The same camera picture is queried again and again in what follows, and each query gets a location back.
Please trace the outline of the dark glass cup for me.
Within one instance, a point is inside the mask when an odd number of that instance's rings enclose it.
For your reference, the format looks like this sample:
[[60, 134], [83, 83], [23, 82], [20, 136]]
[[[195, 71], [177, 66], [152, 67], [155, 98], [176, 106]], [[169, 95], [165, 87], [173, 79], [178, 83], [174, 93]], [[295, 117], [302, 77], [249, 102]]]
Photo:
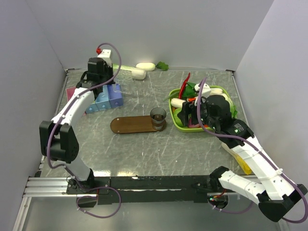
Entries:
[[161, 107], [153, 108], [150, 111], [150, 117], [152, 120], [152, 127], [156, 131], [161, 131], [166, 125], [166, 111]]

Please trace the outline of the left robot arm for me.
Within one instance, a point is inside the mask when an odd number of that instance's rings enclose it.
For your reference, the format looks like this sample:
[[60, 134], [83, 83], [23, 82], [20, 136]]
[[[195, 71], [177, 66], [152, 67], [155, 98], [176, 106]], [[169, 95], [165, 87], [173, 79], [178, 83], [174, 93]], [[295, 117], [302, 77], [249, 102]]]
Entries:
[[110, 58], [89, 58], [88, 69], [82, 74], [71, 99], [59, 114], [50, 121], [42, 121], [39, 126], [41, 152], [49, 167], [63, 167], [83, 193], [94, 190], [95, 179], [92, 169], [78, 157], [79, 143], [73, 127], [102, 93], [103, 86], [114, 83], [115, 76]]

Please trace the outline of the yellow cabbage by arm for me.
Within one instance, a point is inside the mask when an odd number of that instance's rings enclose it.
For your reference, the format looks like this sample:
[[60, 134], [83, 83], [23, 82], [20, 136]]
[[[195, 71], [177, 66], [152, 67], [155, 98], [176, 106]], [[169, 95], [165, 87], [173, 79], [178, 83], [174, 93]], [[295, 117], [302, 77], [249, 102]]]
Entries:
[[231, 150], [225, 143], [221, 143], [221, 147], [227, 151], [239, 164], [241, 169], [244, 171], [246, 175], [250, 175], [252, 173], [251, 168], [248, 166], [248, 164], [233, 150]]

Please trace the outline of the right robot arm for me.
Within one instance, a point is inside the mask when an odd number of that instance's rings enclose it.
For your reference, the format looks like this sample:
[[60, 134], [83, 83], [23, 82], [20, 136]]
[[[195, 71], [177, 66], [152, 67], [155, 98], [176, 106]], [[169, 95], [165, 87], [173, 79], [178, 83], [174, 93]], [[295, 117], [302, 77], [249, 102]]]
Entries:
[[239, 155], [248, 164], [259, 182], [243, 178], [226, 167], [218, 167], [210, 177], [210, 186], [220, 192], [232, 190], [258, 205], [260, 211], [271, 221], [278, 222], [302, 200], [307, 206], [303, 184], [289, 179], [266, 154], [257, 137], [242, 120], [232, 117], [230, 104], [222, 95], [184, 101], [178, 114], [183, 125], [198, 122], [213, 129], [212, 135]]

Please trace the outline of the clear textured plastic holder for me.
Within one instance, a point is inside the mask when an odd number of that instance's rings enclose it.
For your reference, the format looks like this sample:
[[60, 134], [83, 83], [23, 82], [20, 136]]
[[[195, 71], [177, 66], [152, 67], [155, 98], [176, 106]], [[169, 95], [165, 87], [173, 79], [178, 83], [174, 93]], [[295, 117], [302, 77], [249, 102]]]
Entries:
[[133, 93], [133, 79], [132, 72], [128, 70], [120, 70], [114, 79], [115, 86], [113, 87], [115, 92], [122, 94]]

